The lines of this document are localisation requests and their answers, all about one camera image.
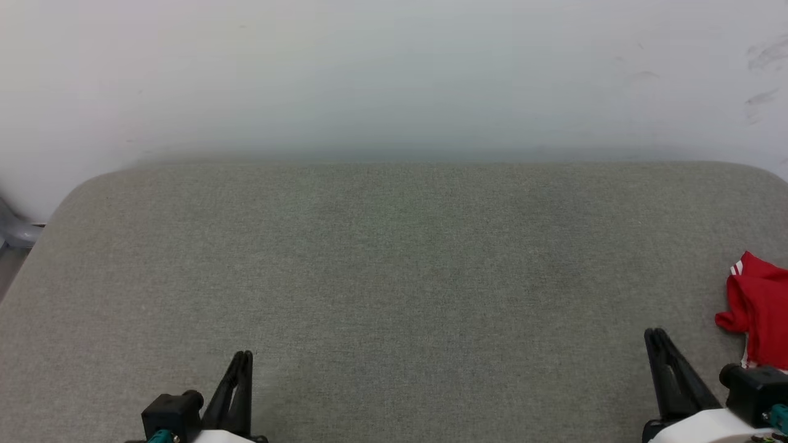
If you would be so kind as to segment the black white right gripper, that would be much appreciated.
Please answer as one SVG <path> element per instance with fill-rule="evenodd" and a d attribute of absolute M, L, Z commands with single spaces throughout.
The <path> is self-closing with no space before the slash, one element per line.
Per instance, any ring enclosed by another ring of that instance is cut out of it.
<path fill-rule="evenodd" d="M 661 328 L 644 332 L 659 421 L 647 423 L 644 442 L 786 442 L 774 427 L 753 427 L 728 409 Z"/>

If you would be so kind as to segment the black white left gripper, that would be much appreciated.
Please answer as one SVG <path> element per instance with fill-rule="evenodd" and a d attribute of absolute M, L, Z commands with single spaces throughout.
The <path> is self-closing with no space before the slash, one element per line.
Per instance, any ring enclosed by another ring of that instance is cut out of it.
<path fill-rule="evenodd" d="M 251 436 L 252 371 L 252 353 L 237 351 L 205 409 L 205 431 L 194 443 L 268 443 L 265 436 Z"/>

